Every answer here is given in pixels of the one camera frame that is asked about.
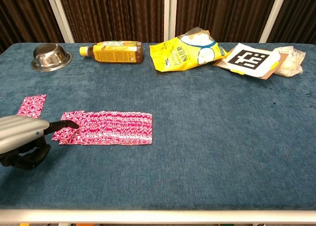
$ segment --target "pink patterned cloth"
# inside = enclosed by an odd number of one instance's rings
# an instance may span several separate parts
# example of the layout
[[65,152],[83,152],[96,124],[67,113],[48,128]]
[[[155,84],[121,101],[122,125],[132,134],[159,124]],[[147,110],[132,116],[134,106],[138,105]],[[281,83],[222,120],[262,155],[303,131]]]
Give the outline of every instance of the pink patterned cloth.
[[59,144],[141,145],[151,144],[153,116],[140,112],[65,112],[62,120],[72,120],[79,129],[63,128],[52,140]]
[[46,95],[27,96],[24,98],[17,115],[29,116],[33,118],[40,117],[43,110]]

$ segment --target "blue table cover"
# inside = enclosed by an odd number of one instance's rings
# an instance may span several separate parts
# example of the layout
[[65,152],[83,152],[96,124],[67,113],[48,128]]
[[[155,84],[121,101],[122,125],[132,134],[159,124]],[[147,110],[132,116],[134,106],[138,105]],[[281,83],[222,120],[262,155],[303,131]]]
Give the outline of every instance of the blue table cover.
[[[0,166],[0,209],[316,209],[316,46],[303,74],[268,80],[207,64],[185,72],[142,64],[101,64],[62,44],[65,68],[31,68],[39,44],[0,56],[0,117],[26,96],[47,94],[41,118],[67,111],[153,115],[153,144],[59,146],[36,169]],[[221,44],[230,50],[236,44]],[[272,50],[289,44],[249,44]]]

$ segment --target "yellow bottle label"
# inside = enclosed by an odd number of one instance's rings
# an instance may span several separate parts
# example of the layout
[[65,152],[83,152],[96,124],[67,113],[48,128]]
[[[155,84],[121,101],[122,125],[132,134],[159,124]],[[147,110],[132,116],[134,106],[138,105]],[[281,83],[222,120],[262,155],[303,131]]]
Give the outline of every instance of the yellow bottle label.
[[94,45],[94,58],[100,62],[136,63],[136,45]]
[[110,46],[136,46],[137,42],[129,41],[108,41],[108,42],[99,42],[97,45],[110,45]]

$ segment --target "white table frame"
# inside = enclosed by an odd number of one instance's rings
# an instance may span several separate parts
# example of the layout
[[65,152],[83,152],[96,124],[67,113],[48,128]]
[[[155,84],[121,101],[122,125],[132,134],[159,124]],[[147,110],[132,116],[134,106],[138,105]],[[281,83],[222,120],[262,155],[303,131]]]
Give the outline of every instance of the white table frame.
[[315,224],[316,211],[0,210],[1,224]]

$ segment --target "yellow snack bag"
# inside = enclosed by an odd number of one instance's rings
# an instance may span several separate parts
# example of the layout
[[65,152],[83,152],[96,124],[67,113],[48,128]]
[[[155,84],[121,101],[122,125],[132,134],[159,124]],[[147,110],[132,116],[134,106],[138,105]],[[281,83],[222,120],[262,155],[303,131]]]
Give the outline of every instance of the yellow snack bag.
[[184,71],[224,58],[227,52],[210,36],[195,27],[184,35],[150,46],[155,69],[161,72]]

